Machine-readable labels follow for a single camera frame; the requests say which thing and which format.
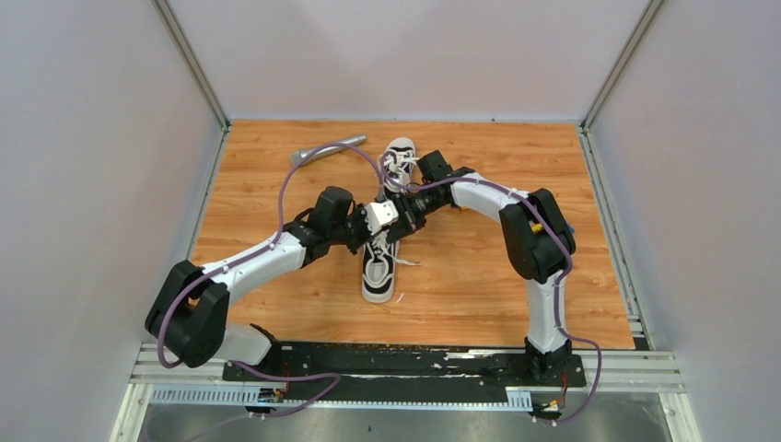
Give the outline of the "black white sneaker with laces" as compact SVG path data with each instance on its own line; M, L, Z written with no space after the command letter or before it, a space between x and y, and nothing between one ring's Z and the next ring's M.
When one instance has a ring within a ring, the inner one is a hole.
M416 166L416 147L411 138L393 139L379 157L381 169L386 178L383 183L383 199L389 200L396 194L407 193L412 184L412 175Z

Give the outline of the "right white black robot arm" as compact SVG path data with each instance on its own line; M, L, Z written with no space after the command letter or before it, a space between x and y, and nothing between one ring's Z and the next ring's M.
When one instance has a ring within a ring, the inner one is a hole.
M438 151L408 158L386 153L381 164L384 184L401 191L401 224L391 229L390 240L412 234L428 214L448 204L501 226L509 262L527 284L527 374L543 385L559 377L574 341L565 326L564 294L576 242L553 194L544 188L515 190L471 168L454 169Z

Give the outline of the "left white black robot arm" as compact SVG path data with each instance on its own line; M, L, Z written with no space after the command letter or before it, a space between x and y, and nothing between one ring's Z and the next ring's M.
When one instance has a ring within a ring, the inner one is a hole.
M357 252L382 228L373 208L330 186L314 207L283 224L270 238L227 259L198 266L175 264L145 320L157 339L162 366L198 367L212 358L238 360L260 380L275 378L282 356L257 326L231 325L230 308L278 276L326 255L331 246Z

